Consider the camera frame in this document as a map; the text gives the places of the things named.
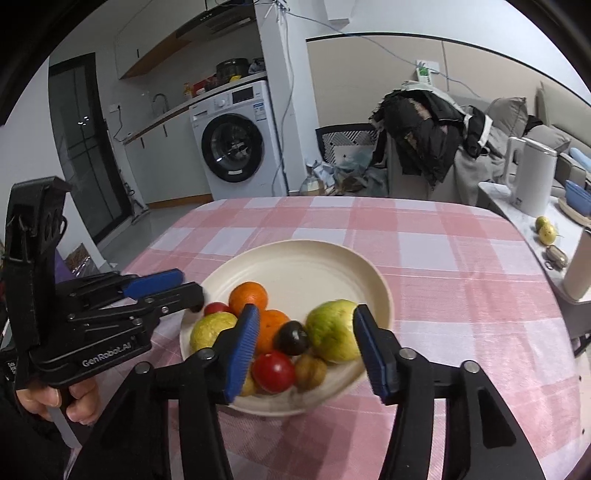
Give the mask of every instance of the side table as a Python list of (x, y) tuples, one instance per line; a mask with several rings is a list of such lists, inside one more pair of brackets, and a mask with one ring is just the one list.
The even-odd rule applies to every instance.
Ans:
[[(552, 287), (570, 337), (580, 340), (580, 346), (574, 352), (575, 356), (579, 356), (591, 345), (591, 337), (587, 337), (587, 333), (591, 330), (591, 288), (578, 301), (570, 298), (562, 286), (564, 274), (568, 267), (563, 270), (548, 269), (544, 253), (546, 246), (538, 241), (538, 235), (534, 227), (535, 218), (515, 208), (509, 202), (510, 197), (511, 191), (506, 185), (480, 182), (478, 184), (478, 202), (476, 206), (501, 215), (519, 230), (542, 266), (542, 270), (546, 273), (548, 283)], [(557, 228), (559, 237), (554, 244), (568, 256), (569, 260), (572, 259), (583, 233), (583, 227), (562, 213), (558, 206), (558, 199), (555, 197), (550, 197), (544, 215)]]

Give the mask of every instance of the cable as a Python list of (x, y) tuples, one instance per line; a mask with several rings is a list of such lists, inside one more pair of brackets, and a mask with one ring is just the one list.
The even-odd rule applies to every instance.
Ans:
[[(285, 145), (285, 119), (287, 117), (287, 112), (289, 112), (290, 110), (290, 104), (291, 101), (293, 100), (293, 96), (294, 96), (294, 87), (296, 85), (296, 74), (294, 73), (294, 68), (293, 68), (293, 64), (291, 62), (291, 53), (290, 53), (290, 28), (289, 28), (289, 22), (287, 21), (287, 17), (285, 16), (285, 12), (287, 12), (287, 10), (285, 10), (284, 8), (280, 7), (280, 10), (282, 11), (282, 13), (284, 14), (283, 16), (283, 20), (285, 21), (285, 49), (287, 51), (287, 62), (290, 66), (290, 83), (291, 83), (291, 87), (290, 87), (290, 96), (287, 99), (287, 105), (285, 107), (285, 112), (283, 113), (283, 116), (281, 117), (281, 123), (280, 123), (280, 134), (279, 134), (279, 150), (280, 150), (280, 165), (277, 167), (277, 170), (275, 171), (275, 176), (273, 177), (273, 182), (271, 183), (271, 195), (275, 196), (275, 180), (277, 179), (277, 174), (279, 173), (279, 171), (281, 169), (283, 169), (283, 174), (285, 177), (285, 158), (283, 156), (283, 150), (284, 150), (284, 145)], [(285, 179), (285, 186), (286, 189), (288, 189), (288, 183), (287, 183), (287, 179)]]
[(123, 128), (123, 122), (121, 121), (121, 105), (117, 105), (117, 110), (119, 111), (119, 129), (117, 130), (117, 133), (113, 135), (113, 138), (117, 140), (117, 142), (121, 143), (123, 140), (119, 140), (119, 138), (117, 138), (117, 135), (119, 135), (119, 132), (121, 132), (121, 129)]
[[(358, 33), (345, 33), (345, 32), (343, 32), (343, 31), (341, 31), (341, 30), (338, 30), (337, 28), (333, 27), (332, 25), (329, 25), (329, 24), (326, 24), (326, 23), (324, 23), (324, 22), (321, 22), (321, 21), (315, 20), (314, 18), (308, 18), (308, 17), (304, 17), (304, 16), (302, 16), (302, 15), (297, 15), (297, 14), (294, 14), (294, 13), (290, 12), (289, 10), (285, 9), (285, 8), (284, 8), (284, 7), (283, 7), (281, 4), (279, 4), (279, 3), (277, 2), (277, 0), (275, 0), (275, 2), (274, 2), (274, 3), (276, 3), (276, 4), (278, 5), (278, 7), (279, 7), (279, 8), (281, 8), (281, 9), (282, 9), (282, 10), (283, 10), (285, 13), (287, 13), (288, 15), (291, 15), (292, 17), (301, 18), (301, 19), (303, 19), (303, 20), (309, 20), (309, 21), (311, 21), (311, 22), (318, 23), (319, 25), (324, 25), (326, 28), (329, 28), (329, 29), (331, 29), (332, 31), (335, 31), (335, 32), (337, 32), (337, 33), (339, 33), (339, 34), (341, 34), (341, 35), (344, 35), (345, 37), (357, 37), (357, 38), (364, 38), (365, 40), (367, 40), (367, 41), (370, 41), (370, 42), (371, 42), (371, 43), (373, 43), (374, 45), (377, 45), (379, 48), (381, 48), (383, 51), (385, 51), (385, 52), (389, 53), (389, 54), (390, 54), (391, 56), (393, 56), (394, 58), (396, 58), (396, 59), (398, 59), (398, 60), (402, 60), (403, 62), (406, 62), (406, 63), (408, 63), (409, 65), (412, 65), (413, 67), (416, 67), (416, 66), (417, 66), (417, 64), (416, 64), (415, 62), (413, 62), (413, 61), (410, 61), (410, 60), (407, 60), (407, 59), (404, 59), (404, 58), (400, 57), (399, 55), (396, 55), (396, 54), (395, 54), (393, 51), (390, 51), (390, 50), (388, 50), (388, 49), (387, 49), (386, 47), (384, 47), (384, 46), (383, 46), (381, 43), (378, 43), (378, 42), (376, 42), (376, 41), (375, 41), (373, 38), (369, 38), (369, 37), (367, 37), (367, 36), (365, 36), (365, 35), (363, 35), (363, 34), (358, 34)], [(446, 79), (447, 79), (447, 80), (449, 80), (450, 82), (459, 83), (460, 85), (464, 86), (465, 88), (467, 88), (467, 89), (468, 89), (468, 90), (471, 92), (471, 94), (472, 94), (472, 95), (474, 95), (474, 96), (476, 96), (476, 97), (478, 97), (478, 98), (481, 98), (481, 96), (480, 96), (480, 95), (478, 95), (478, 94), (477, 94), (477, 93), (476, 93), (474, 90), (472, 90), (472, 89), (471, 89), (471, 88), (470, 88), (468, 85), (466, 85), (464, 82), (461, 82), (460, 80), (453, 79), (453, 78), (449, 77), (448, 75), (446, 75), (445, 73), (442, 73), (442, 72), (438, 72), (438, 73), (439, 73), (439, 75), (443, 76), (444, 78), (446, 78)]]

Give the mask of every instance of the electrical outlet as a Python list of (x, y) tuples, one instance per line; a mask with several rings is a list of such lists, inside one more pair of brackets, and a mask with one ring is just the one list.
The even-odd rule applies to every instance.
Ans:
[(439, 62), (437, 62), (437, 61), (417, 60), (417, 67), (421, 64), (425, 68), (428, 68), (431, 73), (440, 73), (441, 72), (441, 70), (439, 69)]

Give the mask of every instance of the guava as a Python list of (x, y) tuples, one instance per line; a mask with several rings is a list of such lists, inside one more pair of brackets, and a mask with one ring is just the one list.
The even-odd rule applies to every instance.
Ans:
[(312, 347), (327, 362), (349, 362), (361, 357), (353, 333), (356, 308), (357, 304), (350, 300), (327, 301), (306, 317), (306, 331)]
[(236, 326), (238, 319), (232, 313), (218, 312), (203, 317), (191, 331), (189, 345), (195, 353), (201, 348), (212, 347), (222, 330)]

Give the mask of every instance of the washing machine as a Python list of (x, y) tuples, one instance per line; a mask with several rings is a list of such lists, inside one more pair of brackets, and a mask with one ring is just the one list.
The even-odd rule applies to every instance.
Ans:
[(266, 80), (193, 105), (190, 119), (214, 200), (287, 195)]

